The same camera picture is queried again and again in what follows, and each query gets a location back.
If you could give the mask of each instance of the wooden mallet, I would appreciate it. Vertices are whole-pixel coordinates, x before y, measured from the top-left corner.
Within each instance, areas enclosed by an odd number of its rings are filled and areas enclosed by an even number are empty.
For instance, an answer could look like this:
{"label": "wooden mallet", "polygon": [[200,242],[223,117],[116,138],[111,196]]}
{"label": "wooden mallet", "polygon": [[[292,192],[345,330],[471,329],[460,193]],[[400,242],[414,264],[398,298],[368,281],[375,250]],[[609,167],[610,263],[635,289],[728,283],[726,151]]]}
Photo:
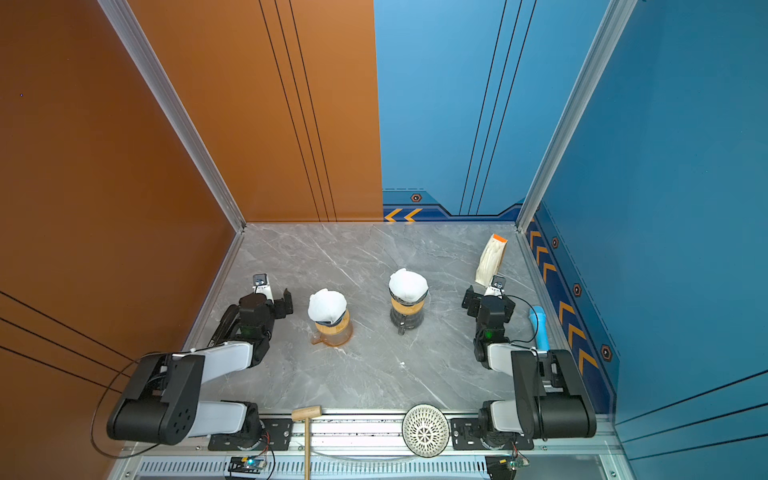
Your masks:
{"label": "wooden mallet", "polygon": [[294,422],[304,421],[304,480],[310,480],[310,419],[323,414],[319,405],[293,410],[290,418]]}

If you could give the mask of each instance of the blue wall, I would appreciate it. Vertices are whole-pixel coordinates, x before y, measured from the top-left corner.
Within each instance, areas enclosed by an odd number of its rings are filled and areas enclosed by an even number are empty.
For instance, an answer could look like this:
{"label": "blue wall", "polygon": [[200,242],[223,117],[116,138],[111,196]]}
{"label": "blue wall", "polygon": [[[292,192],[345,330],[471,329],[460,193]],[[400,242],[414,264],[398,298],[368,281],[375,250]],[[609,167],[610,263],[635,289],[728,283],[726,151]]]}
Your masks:
{"label": "blue wall", "polygon": [[745,452],[768,472],[764,437],[699,448],[768,434],[768,407],[701,422],[768,402],[768,375],[666,407],[768,368],[766,25],[766,2],[638,2],[545,195],[621,358],[640,479]]}
{"label": "blue wall", "polygon": [[376,0],[384,189],[425,190],[454,215],[519,202],[607,4]]}

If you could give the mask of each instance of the wall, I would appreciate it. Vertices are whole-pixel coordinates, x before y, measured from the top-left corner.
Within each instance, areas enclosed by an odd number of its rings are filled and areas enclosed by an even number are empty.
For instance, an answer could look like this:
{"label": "wall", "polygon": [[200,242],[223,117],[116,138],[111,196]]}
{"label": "wall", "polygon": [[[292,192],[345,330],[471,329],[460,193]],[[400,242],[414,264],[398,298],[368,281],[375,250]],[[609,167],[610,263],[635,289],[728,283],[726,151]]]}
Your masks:
{"label": "wall", "polygon": [[607,5],[376,0],[385,214],[421,207],[421,220],[439,204],[436,220],[509,220]]}
{"label": "wall", "polygon": [[372,0],[130,5],[247,221],[381,220]]}
{"label": "wall", "polygon": [[638,2],[545,195],[621,358],[640,480],[768,473],[766,21]]}
{"label": "wall", "polygon": [[181,347],[233,231],[97,2],[2,2],[0,64],[3,477],[99,478],[103,386]]}

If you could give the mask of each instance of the blue cylindrical object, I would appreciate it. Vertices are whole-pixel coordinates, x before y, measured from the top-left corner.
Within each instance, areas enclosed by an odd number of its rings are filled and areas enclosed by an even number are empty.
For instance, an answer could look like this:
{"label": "blue cylindrical object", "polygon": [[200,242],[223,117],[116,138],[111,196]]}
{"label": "blue cylindrical object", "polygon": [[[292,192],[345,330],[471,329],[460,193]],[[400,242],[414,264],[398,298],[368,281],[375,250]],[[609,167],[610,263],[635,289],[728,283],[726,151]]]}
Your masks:
{"label": "blue cylindrical object", "polygon": [[538,318],[538,332],[536,332],[536,347],[539,350],[549,350],[549,338],[547,337],[547,314],[539,305],[534,306],[533,310],[528,311],[528,318],[531,320],[533,329],[536,330]]}

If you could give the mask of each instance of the black mounting plate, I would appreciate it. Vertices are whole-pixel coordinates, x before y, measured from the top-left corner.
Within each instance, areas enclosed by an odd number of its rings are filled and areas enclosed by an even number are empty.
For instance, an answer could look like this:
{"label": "black mounting plate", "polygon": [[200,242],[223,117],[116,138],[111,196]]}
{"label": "black mounting plate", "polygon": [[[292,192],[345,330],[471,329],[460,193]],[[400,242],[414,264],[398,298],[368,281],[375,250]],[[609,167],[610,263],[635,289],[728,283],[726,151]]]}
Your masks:
{"label": "black mounting plate", "polygon": [[[291,419],[261,419],[264,424],[264,431],[270,433],[270,448],[275,452],[285,452],[290,443],[293,420]],[[238,448],[229,441],[228,435],[211,435],[208,443],[208,450],[212,452],[232,452]],[[264,450],[264,442],[257,443],[253,450],[243,450],[243,452],[261,452]]]}
{"label": "black mounting plate", "polygon": [[475,436],[480,431],[480,422],[476,418],[451,419],[451,440],[454,450],[492,450],[493,452],[512,451],[514,442],[518,450],[533,450],[533,439],[515,435],[504,447],[498,450],[489,449],[482,440]]}

